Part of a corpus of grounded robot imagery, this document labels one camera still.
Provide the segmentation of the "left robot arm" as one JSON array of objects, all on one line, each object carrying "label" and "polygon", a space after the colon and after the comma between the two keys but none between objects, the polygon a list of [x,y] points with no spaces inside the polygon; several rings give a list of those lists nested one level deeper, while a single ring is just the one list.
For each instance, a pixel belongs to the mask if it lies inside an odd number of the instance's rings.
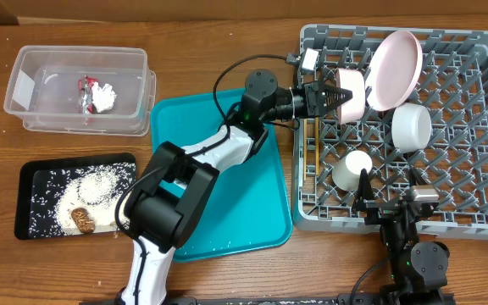
[{"label": "left robot arm", "polygon": [[133,241],[134,255],[128,284],[115,303],[165,301],[175,250],[196,229],[219,175],[259,152],[268,123],[322,117],[352,97],[352,91],[322,80],[285,89],[271,71],[258,69],[248,75],[241,100],[222,114],[214,135],[187,147],[161,143],[116,204],[115,223]]}]

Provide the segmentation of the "white plastic cup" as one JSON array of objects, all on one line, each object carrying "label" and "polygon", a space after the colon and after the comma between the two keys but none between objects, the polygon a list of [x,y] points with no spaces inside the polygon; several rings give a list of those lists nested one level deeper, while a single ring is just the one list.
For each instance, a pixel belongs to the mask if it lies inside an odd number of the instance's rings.
[{"label": "white plastic cup", "polygon": [[356,191],[361,171],[368,173],[372,166],[372,158],[366,152],[352,151],[333,165],[332,180],[343,191]]}]

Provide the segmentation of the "white napkin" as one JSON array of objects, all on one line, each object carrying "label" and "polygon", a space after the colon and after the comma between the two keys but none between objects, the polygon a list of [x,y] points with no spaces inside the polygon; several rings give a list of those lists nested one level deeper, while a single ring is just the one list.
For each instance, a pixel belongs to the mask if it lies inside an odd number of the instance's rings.
[{"label": "white napkin", "polygon": [[109,83],[99,86],[98,82],[94,82],[91,87],[92,105],[97,113],[103,113],[111,110],[114,107],[117,94],[113,86]]}]

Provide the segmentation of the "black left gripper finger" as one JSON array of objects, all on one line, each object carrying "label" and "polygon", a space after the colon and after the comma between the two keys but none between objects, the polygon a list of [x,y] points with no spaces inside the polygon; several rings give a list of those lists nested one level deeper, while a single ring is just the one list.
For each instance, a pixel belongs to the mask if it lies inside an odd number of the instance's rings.
[{"label": "black left gripper finger", "polygon": [[325,96],[320,98],[320,114],[326,115],[329,112],[337,110],[342,104],[351,100],[347,96]]},{"label": "black left gripper finger", "polygon": [[326,97],[332,97],[335,100],[352,99],[352,91],[340,87],[331,86],[325,82],[319,83],[321,93]]}]

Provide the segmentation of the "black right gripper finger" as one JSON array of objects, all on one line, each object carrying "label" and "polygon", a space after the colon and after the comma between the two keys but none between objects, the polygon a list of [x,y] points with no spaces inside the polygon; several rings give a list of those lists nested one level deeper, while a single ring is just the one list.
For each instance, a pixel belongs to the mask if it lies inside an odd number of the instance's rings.
[{"label": "black right gripper finger", "polygon": [[372,191],[372,186],[366,169],[362,169],[360,172],[356,200],[358,202],[372,202],[374,200],[374,193]]},{"label": "black right gripper finger", "polygon": [[408,168],[408,182],[411,187],[426,185],[422,175],[413,166]]}]

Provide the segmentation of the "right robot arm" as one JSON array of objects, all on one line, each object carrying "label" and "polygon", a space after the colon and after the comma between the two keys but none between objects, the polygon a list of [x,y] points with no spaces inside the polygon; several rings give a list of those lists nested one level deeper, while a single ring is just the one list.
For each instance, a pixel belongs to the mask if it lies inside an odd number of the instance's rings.
[{"label": "right robot arm", "polygon": [[[447,285],[450,251],[438,241],[421,241],[417,231],[420,220],[432,216],[439,204],[439,194],[418,171],[408,169],[408,194],[387,203],[377,203],[369,175],[362,170],[354,210],[365,212],[366,225],[380,227],[381,242],[387,257],[370,267],[352,288],[350,304],[431,304],[456,302],[453,294],[441,291]],[[393,283],[369,297],[359,296],[358,288],[366,277],[388,263]]]}]

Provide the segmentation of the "red snack wrapper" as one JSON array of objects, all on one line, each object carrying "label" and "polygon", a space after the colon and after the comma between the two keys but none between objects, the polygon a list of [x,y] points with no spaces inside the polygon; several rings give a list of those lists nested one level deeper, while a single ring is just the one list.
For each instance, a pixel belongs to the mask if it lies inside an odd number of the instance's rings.
[{"label": "red snack wrapper", "polygon": [[79,87],[79,104],[82,108],[83,114],[95,114],[97,112],[93,105],[93,85],[97,82],[97,79],[88,77],[85,75],[78,80]]}]

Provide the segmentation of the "white round plate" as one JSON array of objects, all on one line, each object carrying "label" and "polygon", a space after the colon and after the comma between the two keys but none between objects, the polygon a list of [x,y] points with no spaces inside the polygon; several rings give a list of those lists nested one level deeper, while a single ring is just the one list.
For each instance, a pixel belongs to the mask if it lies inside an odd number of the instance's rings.
[{"label": "white round plate", "polygon": [[369,106],[383,112],[404,103],[415,88],[423,65],[423,51],[407,30],[391,33],[376,49],[365,88]]}]

